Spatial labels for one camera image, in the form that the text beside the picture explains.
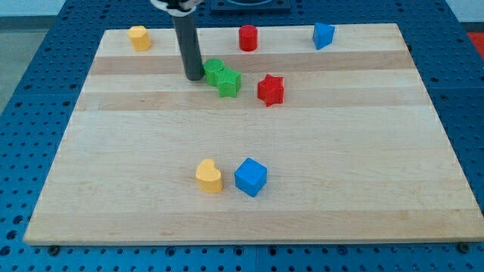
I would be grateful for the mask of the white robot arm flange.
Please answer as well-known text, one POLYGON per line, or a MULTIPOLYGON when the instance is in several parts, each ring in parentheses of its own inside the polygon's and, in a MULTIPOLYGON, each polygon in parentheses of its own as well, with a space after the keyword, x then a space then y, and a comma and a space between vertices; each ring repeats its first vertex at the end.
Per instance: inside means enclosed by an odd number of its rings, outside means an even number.
POLYGON ((150 3, 173 17, 184 17, 193 13, 203 0, 150 0, 150 3))

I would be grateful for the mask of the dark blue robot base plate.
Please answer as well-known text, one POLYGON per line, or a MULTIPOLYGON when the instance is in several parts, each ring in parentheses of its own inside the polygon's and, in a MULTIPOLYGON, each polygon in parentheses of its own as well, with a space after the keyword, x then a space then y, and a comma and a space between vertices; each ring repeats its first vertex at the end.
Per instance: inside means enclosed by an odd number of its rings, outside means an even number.
POLYGON ((212 12, 290 11, 291 0, 208 0, 212 12))

